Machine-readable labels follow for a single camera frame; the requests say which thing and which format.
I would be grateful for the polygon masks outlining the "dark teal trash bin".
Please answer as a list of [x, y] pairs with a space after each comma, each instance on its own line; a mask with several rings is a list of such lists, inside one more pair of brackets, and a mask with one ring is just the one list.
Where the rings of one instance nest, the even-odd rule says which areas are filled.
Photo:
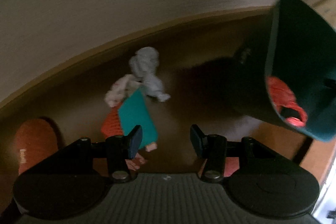
[[[234, 107], [245, 115], [313, 139], [335, 137], [335, 30], [303, 0], [277, 0], [269, 15], [235, 52]], [[294, 94], [299, 113], [277, 107], [268, 80], [275, 77]]]

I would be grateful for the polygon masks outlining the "orange knitted cloth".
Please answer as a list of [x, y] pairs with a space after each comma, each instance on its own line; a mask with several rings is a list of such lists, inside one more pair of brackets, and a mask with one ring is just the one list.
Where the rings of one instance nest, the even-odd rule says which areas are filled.
[[112, 136], [123, 136], [120, 117], [118, 115], [118, 110], [120, 107], [121, 103], [111, 108], [110, 113], [107, 115], [102, 124], [101, 133], [105, 139]]

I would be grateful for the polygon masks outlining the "teal card packet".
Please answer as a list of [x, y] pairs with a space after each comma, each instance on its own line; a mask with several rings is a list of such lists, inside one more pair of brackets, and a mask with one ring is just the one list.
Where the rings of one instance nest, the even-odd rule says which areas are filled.
[[124, 135], [140, 125], [142, 127], [142, 142], [140, 149], [158, 140], [158, 133], [147, 109], [145, 98], [140, 89], [137, 89], [127, 98], [118, 109], [121, 128]]

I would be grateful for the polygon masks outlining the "crumpled white tissue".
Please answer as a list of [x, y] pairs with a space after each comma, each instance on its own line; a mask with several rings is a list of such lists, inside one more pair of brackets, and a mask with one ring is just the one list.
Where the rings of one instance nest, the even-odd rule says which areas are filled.
[[125, 98], [130, 97], [140, 86], [141, 83], [134, 75], [124, 75], [110, 87], [104, 101], [109, 107], [114, 108]]

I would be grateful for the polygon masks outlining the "crumpled grey tissue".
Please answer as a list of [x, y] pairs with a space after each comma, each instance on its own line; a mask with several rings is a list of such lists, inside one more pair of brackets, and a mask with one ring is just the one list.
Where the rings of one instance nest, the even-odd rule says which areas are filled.
[[159, 66], [159, 53], [153, 47], [144, 47], [138, 50], [129, 60], [132, 74], [142, 83], [143, 92], [159, 102], [170, 99], [165, 93], [163, 82], [156, 76]]

